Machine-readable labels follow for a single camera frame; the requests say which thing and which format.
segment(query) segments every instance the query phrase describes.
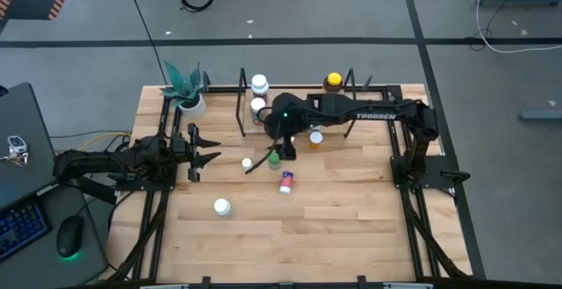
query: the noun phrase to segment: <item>keychain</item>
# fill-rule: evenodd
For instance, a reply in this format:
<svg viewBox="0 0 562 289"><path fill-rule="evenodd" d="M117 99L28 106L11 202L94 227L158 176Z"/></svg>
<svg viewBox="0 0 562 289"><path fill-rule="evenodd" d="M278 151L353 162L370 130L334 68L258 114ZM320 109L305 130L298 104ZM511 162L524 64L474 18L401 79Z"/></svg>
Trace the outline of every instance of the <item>keychain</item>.
<svg viewBox="0 0 562 289"><path fill-rule="evenodd" d="M8 149L10 154L1 157L0 161L7 161L16 164L19 167L27 166L27 158L29 153L27 151L27 143L24 139L17 135L8 136Z"/></svg>

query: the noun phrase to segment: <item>computer mouse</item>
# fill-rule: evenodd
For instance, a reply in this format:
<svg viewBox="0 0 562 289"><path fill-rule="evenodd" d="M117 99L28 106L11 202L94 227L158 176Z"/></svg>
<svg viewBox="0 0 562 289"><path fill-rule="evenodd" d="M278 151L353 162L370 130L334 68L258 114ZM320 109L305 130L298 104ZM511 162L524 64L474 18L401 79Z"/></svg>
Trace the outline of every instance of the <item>computer mouse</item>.
<svg viewBox="0 0 562 289"><path fill-rule="evenodd" d="M62 257L73 256L82 245L83 219L79 215L70 216L61 223L56 236L56 250Z"/></svg>

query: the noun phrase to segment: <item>wooden table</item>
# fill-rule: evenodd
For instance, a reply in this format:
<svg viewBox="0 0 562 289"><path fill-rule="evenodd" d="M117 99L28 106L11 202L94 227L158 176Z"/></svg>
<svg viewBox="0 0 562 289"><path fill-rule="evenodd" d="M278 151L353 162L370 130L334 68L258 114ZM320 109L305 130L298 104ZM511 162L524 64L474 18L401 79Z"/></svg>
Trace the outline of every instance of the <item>wooden table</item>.
<svg viewBox="0 0 562 289"><path fill-rule="evenodd" d="M269 100L281 91L271 90ZM404 98L427 103L422 84L402 85L402 91ZM292 92L304 97L319 90ZM251 98L247 99L243 108L249 108ZM200 171L197 184L187 180L188 165L179 167L177 188L169 197L158 283L199 283L203 276L211 276L213 283L354 282L357 275L365 275L368 281L414 280L384 121L358 121L348 139L342 136L347 126L324 128L325 140L318 149L309 148L307 135L301 134L294 142L297 161L283 162L281 170L264 164L244 175L242 158L257 161L271 140L249 122L249 109L241 110L248 133L241 136L234 116L235 94L205 94L205 102L205 116L192 122L203 138L222 145L201 151L219 150L222 155ZM161 108L158 87L144 87L133 138L156 134ZM184 134L188 122L182 118ZM436 141L429 155L440 150ZM291 195L278 192L282 170L295 174ZM220 218L213 211L218 198L232 203L231 218ZM425 199L434 237L462 271L471 273L453 199L436 190L425 190ZM137 191L114 214L107 248L113 265L119 265L137 241L144 200L145 192ZM421 237L418 242L428 275ZM150 243L144 276L151 251Z"/></svg>

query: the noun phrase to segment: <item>small green bottle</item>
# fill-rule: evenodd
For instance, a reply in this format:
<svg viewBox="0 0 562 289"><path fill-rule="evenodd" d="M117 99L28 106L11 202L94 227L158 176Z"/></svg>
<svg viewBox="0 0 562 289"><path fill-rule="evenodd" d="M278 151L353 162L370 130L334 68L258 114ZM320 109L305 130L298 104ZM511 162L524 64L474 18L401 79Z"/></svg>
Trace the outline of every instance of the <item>small green bottle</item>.
<svg viewBox="0 0 562 289"><path fill-rule="evenodd" d="M281 160L279 159L279 154L273 150L269 157L267 158L268 164L270 165L270 169L278 170L281 168Z"/></svg>

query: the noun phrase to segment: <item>green led light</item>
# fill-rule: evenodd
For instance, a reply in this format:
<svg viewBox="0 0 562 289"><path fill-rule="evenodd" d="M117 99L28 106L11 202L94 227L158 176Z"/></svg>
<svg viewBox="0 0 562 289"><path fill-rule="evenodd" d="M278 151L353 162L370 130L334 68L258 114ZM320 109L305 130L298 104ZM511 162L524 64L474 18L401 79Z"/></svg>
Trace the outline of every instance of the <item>green led light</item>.
<svg viewBox="0 0 562 289"><path fill-rule="evenodd" d="M64 261L73 261L76 260L79 257L79 252L76 252L73 256L70 257L64 257L62 260Z"/></svg>

